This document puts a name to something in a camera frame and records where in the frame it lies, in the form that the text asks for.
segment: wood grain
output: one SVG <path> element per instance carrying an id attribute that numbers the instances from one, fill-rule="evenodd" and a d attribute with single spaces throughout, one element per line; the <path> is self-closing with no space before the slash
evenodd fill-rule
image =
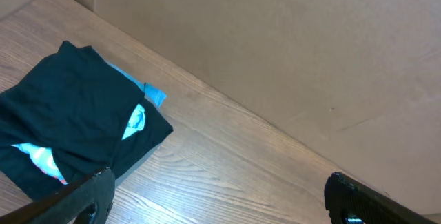
<path id="1" fill-rule="evenodd" d="M 0 21 L 0 91 L 63 40 L 163 89 L 174 133 L 116 190 L 108 223 L 329 223 L 327 177 L 340 170 L 73 0 L 36 0 Z M 0 175 L 1 182 L 7 182 Z M 0 214 L 28 202 L 2 183 Z"/>
<path id="2" fill-rule="evenodd" d="M 441 212 L 440 2 L 95 0 L 94 11 L 430 214 Z"/>

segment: folded clothing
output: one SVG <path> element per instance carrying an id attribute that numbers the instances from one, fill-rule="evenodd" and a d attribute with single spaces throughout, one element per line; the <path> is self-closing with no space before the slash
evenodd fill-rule
<path id="1" fill-rule="evenodd" d="M 144 128 L 122 141 L 137 105 L 145 110 Z M 0 170 L 38 200 L 62 184 L 11 145 L 50 148 L 69 183 L 107 166 L 118 178 L 172 130 L 143 91 L 92 47 L 65 41 L 0 94 Z"/>
<path id="2" fill-rule="evenodd" d="M 129 123 L 125 128 L 123 139 L 132 136 L 135 132 L 144 129 L 145 125 L 145 110 L 143 106 L 137 105 L 132 115 L 130 116 Z M 37 166 L 44 174 L 52 176 L 58 179 L 62 184 L 68 184 L 64 179 L 60 170 L 54 162 L 52 155 L 52 149 L 46 147 L 38 147 L 31 143 L 22 143 L 12 145 L 18 148 L 20 151 L 29 155 L 31 161 Z"/>

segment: laminate flooring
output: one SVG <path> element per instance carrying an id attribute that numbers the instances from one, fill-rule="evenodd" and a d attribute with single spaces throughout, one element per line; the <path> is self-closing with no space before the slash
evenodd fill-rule
<path id="1" fill-rule="evenodd" d="M 64 40 L 168 95 L 174 133 L 116 189 L 108 223 L 330 223 L 323 188 L 340 168 L 74 0 L 35 0 L 0 21 L 0 91 Z M 0 215 L 29 202 L 0 174 Z"/>

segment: black object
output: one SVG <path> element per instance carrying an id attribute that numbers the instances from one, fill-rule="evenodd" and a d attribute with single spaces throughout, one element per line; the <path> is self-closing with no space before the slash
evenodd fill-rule
<path id="1" fill-rule="evenodd" d="M 60 192 L 0 217 L 0 224 L 104 224 L 112 208 L 115 178 L 109 168 L 71 183 Z"/>
<path id="2" fill-rule="evenodd" d="M 332 224 L 435 224 L 341 172 L 326 182 L 325 207 Z"/>
<path id="3" fill-rule="evenodd" d="M 138 104 L 145 109 L 144 129 L 122 141 Z M 55 164 L 71 183 L 103 167 L 123 176 L 172 130 L 136 84 L 92 47 L 64 41 L 56 54 L 0 94 L 0 170 L 38 201 L 62 184 L 11 145 L 52 148 Z"/>

